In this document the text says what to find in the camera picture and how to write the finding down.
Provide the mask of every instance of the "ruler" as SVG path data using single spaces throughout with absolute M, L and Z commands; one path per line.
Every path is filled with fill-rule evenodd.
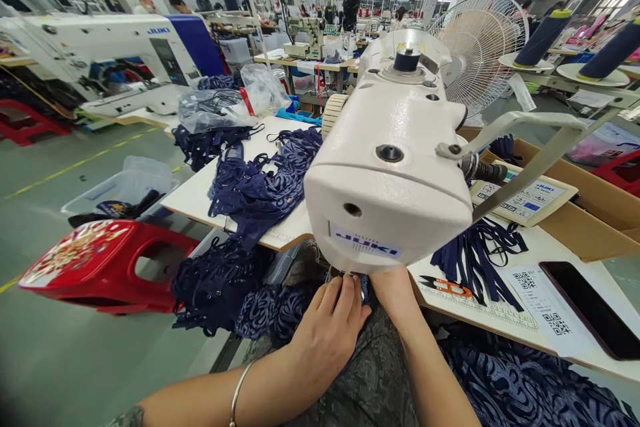
M 478 304 L 478 301 L 473 297 L 464 298 L 447 294 L 440 290 L 421 285 L 419 282 L 416 283 L 425 301 L 433 307 L 442 307 L 444 310 L 462 315 L 465 312 L 473 312 L 473 314 L 469 315 L 470 319 L 481 320 L 482 317 L 491 318 L 491 321 L 487 322 L 488 324 L 495 324 L 495 321 L 498 320 L 505 324 L 504 330 L 509 330 L 509 326 L 516 326 L 529 332 L 538 332 L 538 324 L 529 312 L 517 312 L 515 308 L 506 302 L 492 302 L 485 296 L 485 301 L 487 302 L 487 306 L 485 307 Z

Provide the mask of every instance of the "sewing machine handwheel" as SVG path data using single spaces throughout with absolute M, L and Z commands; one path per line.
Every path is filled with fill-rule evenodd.
M 349 99 L 348 95 L 342 95 L 340 93 L 334 93 L 329 100 L 327 100 L 327 104 L 325 105 L 325 110 L 322 113 L 322 139 L 324 140 L 329 135 L 329 132 L 337 122 L 340 113 L 342 112 L 345 103 Z

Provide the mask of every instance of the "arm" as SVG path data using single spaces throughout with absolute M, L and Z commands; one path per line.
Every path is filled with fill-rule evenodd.
M 405 349 L 418 422 L 422 427 L 479 427 L 415 300 L 409 271 L 402 267 L 371 276 L 378 300 L 398 329 Z
M 361 305 L 357 277 L 321 286 L 288 346 L 249 369 L 235 409 L 242 427 L 274 426 L 302 414 L 329 388 L 351 357 L 371 308 Z M 185 380 L 140 403 L 144 427 L 228 426 L 244 366 Z

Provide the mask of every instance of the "juki logo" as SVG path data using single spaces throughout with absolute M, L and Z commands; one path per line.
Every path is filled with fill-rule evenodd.
M 158 35 L 159 33 L 169 33 L 171 30 L 168 27 L 162 27 L 159 29 L 149 29 L 147 33 L 150 35 Z
M 369 247 L 371 249 L 377 250 L 383 254 L 387 254 L 391 257 L 395 257 L 396 255 L 398 255 L 398 251 L 394 250 L 391 247 L 385 247 L 379 244 L 374 244 L 373 242 L 370 242 L 369 240 L 360 240 L 358 237 L 356 236 L 350 236 L 349 234 L 339 234 L 338 232 L 335 232 L 334 234 L 336 237 L 340 237 L 343 238 L 345 240 L 349 240 L 351 242 L 353 242 L 354 244 L 360 244 L 363 247 Z

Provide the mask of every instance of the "yellow floor line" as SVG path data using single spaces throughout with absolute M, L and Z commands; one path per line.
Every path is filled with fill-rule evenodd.
M 0 287 L 0 295 L 4 294 L 7 290 L 13 287 L 22 278 L 22 275 L 17 276 L 15 279 L 8 281 L 2 287 Z
M 145 130 L 143 133 L 140 133 L 139 135 L 134 135 L 133 137 L 131 137 L 131 139 L 139 139 L 140 137 L 143 137 L 146 133 L 149 133 L 149 132 L 152 132 L 152 131 L 155 131 L 155 130 L 158 130 L 158 129 L 157 128 L 151 128 L 149 130 Z M 33 182 L 31 185 L 27 185 L 26 187 L 22 187 L 20 190 L 16 190 L 12 194 L 7 195 L 6 197 L 4 197 L 3 200 L 9 200 L 9 199 L 12 199 L 14 197 L 17 197 L 21 193 L 25 193 L 26 191 L 29 191 L 32 188 L 37 187 L 38 185 L 42 185 L 43 183 L 48 182 L 49 180 L 55 179 L 56 177 L 59 177 L 63 173 L 67 173 L 68 171 L 71 171 L 71 170 L 79 167 L 80 165 L 84 165 L 88 161 L 97 159 L 98 157 L 100 157 L 102 155 L 105 155 L 105 153 L 109 153 L 111 150 L 113 150 L 115 148 L 122 147 L 126 143 L 129 143 L 129 140 L 125 140 L 125 141 L 116 143 L 111 148 L 108 148 L 106 150 L 100 151 L 100 152 L 96 153 L 95 155 L 92 155 L 91 157 L 87 157 L 85 159 L 82 159 L 81 161 L 78 161 L 78 162 L 74 163 L 73 165 L 70 165 L 69 167 L 63 168 L 61 171 L 58 171 L 58 172 L 56 172 L 56 173 L 54 173 L 52 175 L 49 175 L 48 177 L 45 177 L 43 179 L 40 179 L 38 181 Z

